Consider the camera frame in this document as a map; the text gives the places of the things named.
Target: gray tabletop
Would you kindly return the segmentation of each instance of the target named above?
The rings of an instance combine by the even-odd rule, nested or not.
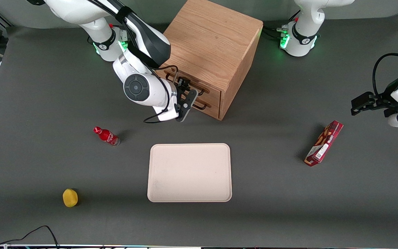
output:
[[[270,25],[276,27],[282,22]],[[316,47],[292,58],[261,38],[223,121],[143,124],[111,63],[82,29],[13,28],[0,67],[0,242],[49,225],[61,244],[398,248],[398,129],[382,111],[352,117],[374,62],[398,52],[398,16],[328,20]],[[379,89],[398,58],[378,70]],[[322,164],[303,163],[323,127],[344,129]],[[120,135],[112,148],[93,134]],[[151,203],[150,148],[227,143],[226,203]],[[76,208],[62,192],[79,189]],[[46,231],[24,243],[50,244]]]

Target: yellow object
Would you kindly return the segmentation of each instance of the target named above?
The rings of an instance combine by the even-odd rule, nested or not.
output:
[[[73,189],[68,188],[63,192],[62,199],[66,207],[72,208],[78,203],[78,194]]]

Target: coca-cola bottle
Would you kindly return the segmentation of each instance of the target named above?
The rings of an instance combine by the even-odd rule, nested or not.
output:
[[[98,134],[102,141],[111,144],[113,147],[121,143],[121,140],[117,137],[117,135],[111,133],[109,130],[101,129],[100,127],[96,126],[93,131]]]

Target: beige tray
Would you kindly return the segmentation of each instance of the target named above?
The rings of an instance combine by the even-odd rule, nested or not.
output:
[[[154,145],[147,197],[151,202],[228,202],[230,149],[226,144]]]

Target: wooden drawer cabinet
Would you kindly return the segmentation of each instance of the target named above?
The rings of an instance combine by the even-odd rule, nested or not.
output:
[[[179,77],[203,90],[195,108],[222,120],[251,67],[262,26],[216,3],[188,0],[164,32],[172,53],[162,66],[178,66]],[[174,69],[158,74],[172,80]]]

